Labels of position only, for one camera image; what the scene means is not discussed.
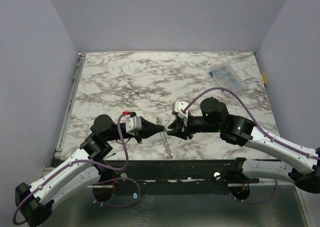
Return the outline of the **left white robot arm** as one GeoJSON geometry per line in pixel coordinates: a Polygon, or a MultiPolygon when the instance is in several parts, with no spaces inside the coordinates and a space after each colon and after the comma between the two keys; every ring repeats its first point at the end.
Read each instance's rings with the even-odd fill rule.
{"type": "Polygon", "coordinates": [[[135,112],[124,111],[117,122],[106,114],[99,115],[90,130],[90,135],[62,164],[41,179],[31,184],[22,182],[15,188],[14,225],[27,223],[37,227],[51,216],[54,206],[70,194],[92,184],[106,184],[112,172],[122,172],[129,165],[125,139],[134,138],[140,144],[165,128],[135,112]],[[121,141],[125,156],[121,167],[110,166],[104,159],[113,149],[109,142],[117,140],[121,141]]]}

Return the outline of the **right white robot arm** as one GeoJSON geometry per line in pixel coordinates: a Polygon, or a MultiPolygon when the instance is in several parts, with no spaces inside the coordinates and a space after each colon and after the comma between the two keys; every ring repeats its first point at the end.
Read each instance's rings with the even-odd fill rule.
{"type": "Polygon", "coordinates": [[[243,116],[229,114],[227,106],[210,97],[200,104],[201,116],[187,110],[188,103],[175,101],[169,125],[169,136],[188,140],[197,133],[219,133],[228,144],[252,148],[275,160],[246,159],[242,165],[230,169],[229,176],[240,183],[244,179],[275,179],[293,183],[299,189],[320,192],[320,150],[304,147],[283,139],[243,116]]]}

